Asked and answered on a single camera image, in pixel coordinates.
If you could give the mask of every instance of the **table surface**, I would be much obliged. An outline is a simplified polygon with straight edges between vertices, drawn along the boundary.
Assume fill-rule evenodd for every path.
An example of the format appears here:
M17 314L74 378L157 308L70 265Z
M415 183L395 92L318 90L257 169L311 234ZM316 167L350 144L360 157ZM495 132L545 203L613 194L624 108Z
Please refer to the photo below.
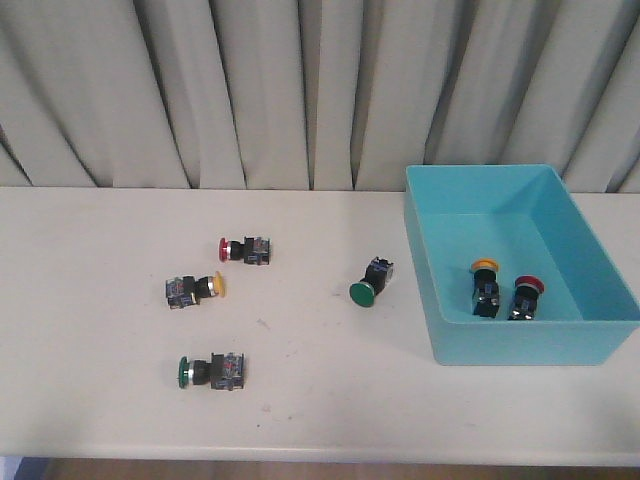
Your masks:
M636 296L640 196L575 195ZM640 334L598 367L444 367L401 193L0 189L0 455L640 464ZM221 236L272 239L221 264ZM373 308L349 284L395 262ZM170 310L164 281L226 298ZM243 390L181 356L245 353Z

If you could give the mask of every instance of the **white curtain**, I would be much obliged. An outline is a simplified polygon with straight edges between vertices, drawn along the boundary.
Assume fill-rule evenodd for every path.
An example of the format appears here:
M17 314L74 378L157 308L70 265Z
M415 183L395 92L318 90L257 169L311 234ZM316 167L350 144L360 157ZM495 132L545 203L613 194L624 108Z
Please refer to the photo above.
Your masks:
M638 0L3 0L0 185L640 192Z

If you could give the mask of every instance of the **plastic bin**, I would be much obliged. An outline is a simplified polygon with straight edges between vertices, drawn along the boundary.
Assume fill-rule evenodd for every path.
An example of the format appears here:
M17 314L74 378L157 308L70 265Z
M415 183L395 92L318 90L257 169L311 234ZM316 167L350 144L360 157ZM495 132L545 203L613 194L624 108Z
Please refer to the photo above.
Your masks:
M596 365L640 309L553 168L411 166L405 225L436 360L444 365ZM500 263L495 319L472 314L469 267ZM532 321L507 320L515 278L546 285Z

